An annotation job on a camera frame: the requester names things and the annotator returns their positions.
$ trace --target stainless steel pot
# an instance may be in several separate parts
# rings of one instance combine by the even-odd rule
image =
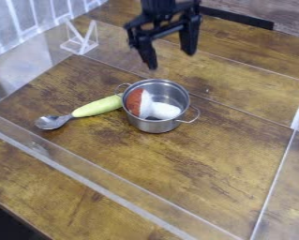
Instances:
[[[121,96],[123,108],[127,113],[129,123],[137,129],[149,133],[161,133],[173,130],[180,123],[189,124],[197,119],[200,111],[195,107],[189,106],[188,91],[177,83],[161,79],[148,79],[133,84],[123,83],[116,87],[115,93],[117,93],[121,86],[128,87]],[[153,101],[168,103],[180,108],[179,115],[167,120],[143,119],[136,117],[125,107],[128,95],[136,88],[144,88],[149,92]],[[196,110],[196,116],[189,121],[184,121],[183,118],[188,107],[192,107],[193,110]]]

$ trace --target wooden table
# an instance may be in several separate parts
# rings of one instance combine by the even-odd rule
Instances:
[[[72,56],[4,99],[0,116],[247,239],[291,136],[288,125],[299,104],[299,56],[294,55],[299,39],[207,18],[199,50],[217,51],[221,57],[201,51],[184,56],[171,36],[155,43],[159,69],[151,72],[115,26],[137,8],[133,1],[109,2],[89,14],[103,21],[97,49]],[[85,16],[76,20],[81,31],[88,21]],[[236,43],[241,34],[221,29],[224,25],[256,37],[244,36]],[[280,45],[266,50],[268,38],[278,37]],[[290,48],[283,37],[291,40]],[[272,72],[282,60],[276,56],[284,59],[279,74]],[[245,60],[255,67],[236,62]],[[192,92],[191,104],[203,113],[192,125],[145,134],[119,110],[70,121],[54,131],[33,126],[40,115],[69,113],[111,95],[120,83],[148,77],[168,78]],[[0,205],[54,239],[177,238],[1,140]]]

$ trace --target red object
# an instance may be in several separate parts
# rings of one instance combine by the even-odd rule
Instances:
[[[128,95],[125,105],[129,112],[139,117],[140,106],[141,106],[141,96],[144,89],[136,88]]]

